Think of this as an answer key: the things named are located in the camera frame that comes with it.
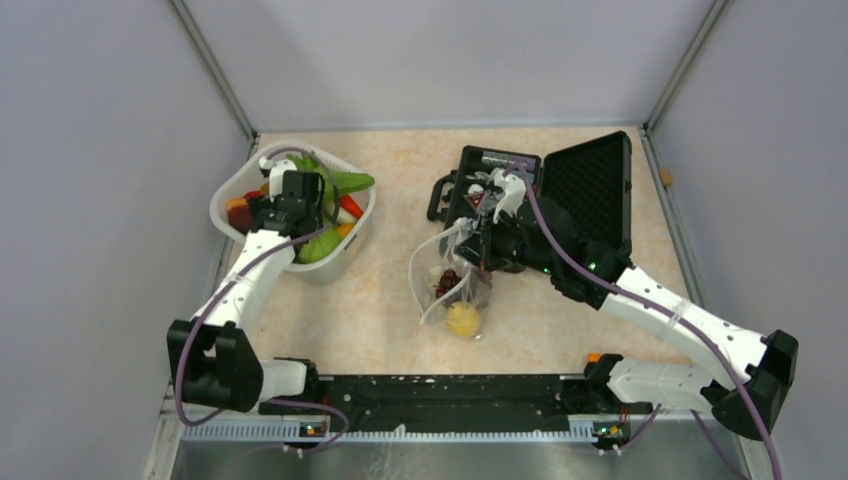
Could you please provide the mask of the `clear zip top bag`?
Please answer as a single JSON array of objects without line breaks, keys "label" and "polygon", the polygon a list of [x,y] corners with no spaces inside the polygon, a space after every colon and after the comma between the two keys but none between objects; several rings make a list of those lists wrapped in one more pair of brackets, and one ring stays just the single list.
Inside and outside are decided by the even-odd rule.
[{"label": "clear zip top bag", "polygon": [[491,276],[460,255],[474,223],[461,218],[423,242],[408,265],[408,282],[419,323],[442,326],[462,339],[478,339],[491,298]]}]

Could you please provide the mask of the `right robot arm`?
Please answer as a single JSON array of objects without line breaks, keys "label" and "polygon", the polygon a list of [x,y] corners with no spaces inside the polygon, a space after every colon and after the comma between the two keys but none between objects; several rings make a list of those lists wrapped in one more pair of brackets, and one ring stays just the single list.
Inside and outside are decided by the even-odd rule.
[{"label": "right robot arm", "polygon": [[692,362],[683,367],[604,354],[594,363],[602,374],[586,385],[594,409],[666,404],[708,411],[750,440],[763,441],[773,432],[795,380],[796,337],[749,330],[692,303],[616,246],[582,238],[569,212],[547,199],[455,223],[461,241],[453,250],[472,265],[544,272],[564,297],[631,322]]}]

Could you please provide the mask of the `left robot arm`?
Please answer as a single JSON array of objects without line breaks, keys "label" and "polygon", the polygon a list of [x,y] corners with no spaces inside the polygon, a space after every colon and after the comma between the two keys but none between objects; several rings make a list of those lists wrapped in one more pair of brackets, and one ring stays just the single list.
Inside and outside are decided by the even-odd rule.
[{"label": "left robot arm", "polygon": [[255,213],[241,253],[212,297],[166,335],[175,399],[218,410],[248,412],[282,397],[297,413],[319,404],[320,386],[300,360],[261,360],[250,336],[277,278],[296,248],[326,229],[316,172],[283,173],[280,192]]}]

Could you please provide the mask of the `papaya slice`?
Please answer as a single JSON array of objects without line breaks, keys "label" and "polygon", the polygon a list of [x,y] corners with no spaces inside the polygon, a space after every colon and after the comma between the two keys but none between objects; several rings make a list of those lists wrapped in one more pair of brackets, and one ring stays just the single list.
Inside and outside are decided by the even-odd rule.
[{"label": "papaya slice", "polygon": [[254,215],[250,202],[242,197],[229,199],[225,204],[228,224],[242,235],[247,235],[254,226]]}]

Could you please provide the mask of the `yellow lemon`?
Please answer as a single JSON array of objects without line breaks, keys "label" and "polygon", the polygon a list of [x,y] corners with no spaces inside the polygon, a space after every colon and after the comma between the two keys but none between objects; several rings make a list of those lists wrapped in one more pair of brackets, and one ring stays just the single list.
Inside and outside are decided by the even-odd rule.
[{"label": "yellow lemon", "polygon": [[475,337],[481,323],[482,316],[480,312],[468,302],[455,302],[447,310],[445,324],[453,334],[459,337]]}]

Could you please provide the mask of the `dark red grape bunch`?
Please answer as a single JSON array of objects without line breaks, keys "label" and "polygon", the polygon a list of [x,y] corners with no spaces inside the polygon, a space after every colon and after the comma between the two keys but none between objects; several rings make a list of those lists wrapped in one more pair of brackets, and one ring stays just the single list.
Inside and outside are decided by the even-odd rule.
[{"label": "dark red grape bunch", "polygon": [[470,275],[470,271],[445,269],[433,285],[435,298],[445,298],[448,303],[470,299]]}]

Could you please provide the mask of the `white plastic basket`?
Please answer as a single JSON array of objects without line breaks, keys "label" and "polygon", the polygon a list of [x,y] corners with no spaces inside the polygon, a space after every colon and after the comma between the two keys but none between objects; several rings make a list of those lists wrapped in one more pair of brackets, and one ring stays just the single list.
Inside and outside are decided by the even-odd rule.
[{"label": "white plastic basket", "polygon": [[[284,160],[288,154],[300,156],[304,150],[314,154],[332,170],[357,174],[364,172],[361,168],[334,154],[303,141],[286,139],[270,143],[254,152],[247,162],[214,193],[209,206],[213,225],[235,243],[243,244],[246,236],[229,225],[226,203],[250,191],[258,190],[266,182],[266,178],[260,171],[262,159]],[[293,263],[286,268],[288,273],[308,284],[326,285],[334,282],[347,270],[373,233],[373,222],[370,216],[376,207],[377,189],[371,186],[361,192],[354,192],[352,198],[362,208],[363,215],[338,248],[327,258],[315,263],[306,265]]]}]

